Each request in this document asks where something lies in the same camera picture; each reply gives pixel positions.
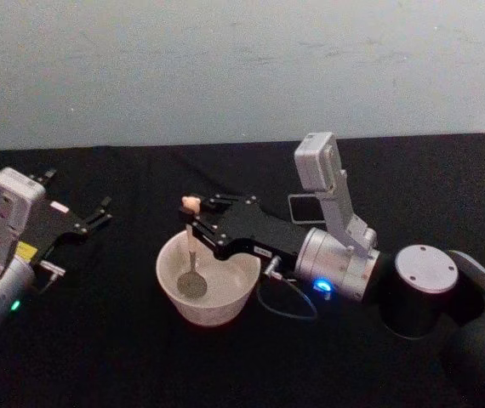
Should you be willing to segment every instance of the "spoon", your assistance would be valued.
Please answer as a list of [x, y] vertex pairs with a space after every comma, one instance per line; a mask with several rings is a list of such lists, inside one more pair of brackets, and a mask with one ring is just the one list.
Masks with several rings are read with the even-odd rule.
[[207, 293], [207, 282], [205, 278], [200, 276], [195, 268], [196, 264], [196, 243], [191, 226], [187, 225], [185, 231], [188, 236], [188, 249], [190, 251], [190, 270], [182, 274], [177, 282], [176, 286], [183, 295], [186, 295], [191, 299], [202, 298]]

